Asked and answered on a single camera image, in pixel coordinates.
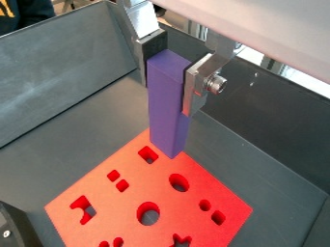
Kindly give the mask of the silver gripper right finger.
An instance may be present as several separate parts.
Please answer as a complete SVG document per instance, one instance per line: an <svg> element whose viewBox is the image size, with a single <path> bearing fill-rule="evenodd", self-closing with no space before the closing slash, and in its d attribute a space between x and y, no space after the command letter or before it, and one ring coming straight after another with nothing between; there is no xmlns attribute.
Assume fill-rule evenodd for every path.
<svg viewBox="0 0 330 247"><path fill-rule="evenodd" d="M205 46L212 50L185 70L182 113L193 117L206 104L208 94L220 95L228 84L221 69L240 54L238 42L209 31Z"/></svg>

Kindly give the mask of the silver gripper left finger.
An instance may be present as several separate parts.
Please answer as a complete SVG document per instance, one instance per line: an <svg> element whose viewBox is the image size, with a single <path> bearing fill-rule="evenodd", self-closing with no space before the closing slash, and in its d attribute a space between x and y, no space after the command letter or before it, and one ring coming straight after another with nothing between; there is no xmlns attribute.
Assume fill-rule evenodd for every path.
<svg viewBox="0 0 330 247"><path fill-rule="evenodd" d="M167 47L166 31L161 28L154 4L150 0L118 0L123 24L129 28L129 41L138 64L142 85L147 86L147 60Z"/></svg>

